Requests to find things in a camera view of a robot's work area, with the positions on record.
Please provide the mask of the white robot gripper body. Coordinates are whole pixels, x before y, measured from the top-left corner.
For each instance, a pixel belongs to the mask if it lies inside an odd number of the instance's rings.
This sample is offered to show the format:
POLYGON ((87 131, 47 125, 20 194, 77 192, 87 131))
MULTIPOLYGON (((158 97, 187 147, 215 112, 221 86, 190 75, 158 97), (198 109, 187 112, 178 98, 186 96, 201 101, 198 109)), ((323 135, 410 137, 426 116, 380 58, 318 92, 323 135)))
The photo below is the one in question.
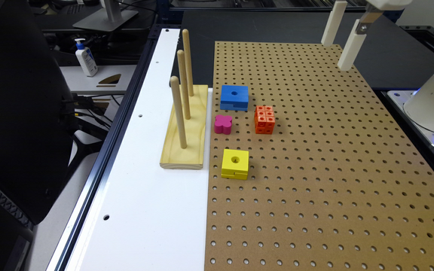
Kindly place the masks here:
POLYGON ((381 11, 401 11, 410 3, 412 0, 366 0, 369 4, 376 7, 381 11))

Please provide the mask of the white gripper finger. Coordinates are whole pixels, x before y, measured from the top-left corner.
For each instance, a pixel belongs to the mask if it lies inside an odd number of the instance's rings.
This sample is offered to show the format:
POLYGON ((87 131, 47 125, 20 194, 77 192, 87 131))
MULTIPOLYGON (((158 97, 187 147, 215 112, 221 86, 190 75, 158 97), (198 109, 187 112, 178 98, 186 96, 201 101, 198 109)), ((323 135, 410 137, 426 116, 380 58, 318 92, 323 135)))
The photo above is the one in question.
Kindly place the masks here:
POLYGON ((367 31, 371 24, 383 13, 378 9, 366 11, 362 17, 354 23, 353 29, 347 39, 347 43, 343 49, 340 59, 338 60, 338 68, 342 71, 351 69, 354 60, 360 51, 364 40, 367 36, 367 31))
POLYGON ((329 47, 333 44, 335 36, 337 35, 338 28, 341 24, 342 17, 347 7, 346 0, 336 0, 329 14, 328 21, 325 26, 324 33, 322 35, 321 43, 325 47, 329 47))

